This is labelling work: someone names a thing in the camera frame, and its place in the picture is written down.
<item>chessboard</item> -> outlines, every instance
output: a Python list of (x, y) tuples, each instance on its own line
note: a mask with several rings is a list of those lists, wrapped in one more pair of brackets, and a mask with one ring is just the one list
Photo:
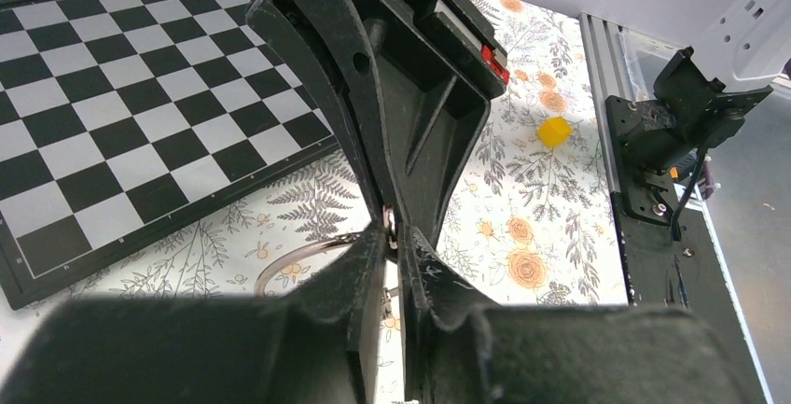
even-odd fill
[(0, 284), (40, 300), (337, 145), (249, 0), (0, 2)]

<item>gray floor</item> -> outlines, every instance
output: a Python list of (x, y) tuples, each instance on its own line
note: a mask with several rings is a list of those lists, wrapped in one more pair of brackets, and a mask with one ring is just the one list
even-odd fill
[(711, 153), (708, 206), (774, 402), (791, 404), (791, 95), (746, 120)]

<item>screw hole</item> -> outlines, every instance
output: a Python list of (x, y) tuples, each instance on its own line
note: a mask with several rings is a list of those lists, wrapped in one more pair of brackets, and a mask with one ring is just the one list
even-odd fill
[(352, 57), (352, 62), (354, 63), (354, 69), (357, 70), (357, 73), (366, 75), (368, 71), (370, 71), (370, 60), (368, 56), (362, 52), (356, 52)]

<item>tablecloth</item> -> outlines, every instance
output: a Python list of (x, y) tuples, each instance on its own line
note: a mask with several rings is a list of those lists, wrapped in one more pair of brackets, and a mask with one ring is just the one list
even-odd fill
[[(626, 304), (577, 21), (519, 0), (472, 1), (509, 54), (511, 81), (452, 194), (437, 252), (501, 303)], [(536, 130), (557, 116), (574, 132), (548, 149)], [(352, 170), (334, 153), (46, 300), (13, 312), (0, 299), (0, 380), (65, 300), (251, 295), (257, 275), (279, 256), (368, 221)], [(336, 255), (284, 268), (270, 293), (305, 281)], [(396, 285), (394, 269), (386, 283)], [(403, 399), (394, 308), (381, 325), (378, 403)]]

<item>orange object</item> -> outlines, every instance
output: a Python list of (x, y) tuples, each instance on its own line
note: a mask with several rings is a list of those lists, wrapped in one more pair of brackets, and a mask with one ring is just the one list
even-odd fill
[(571, 135), (572, 128), (562, 117), (550, 118), (538, 128), (538, 138), (547, 146), (560, 146)]

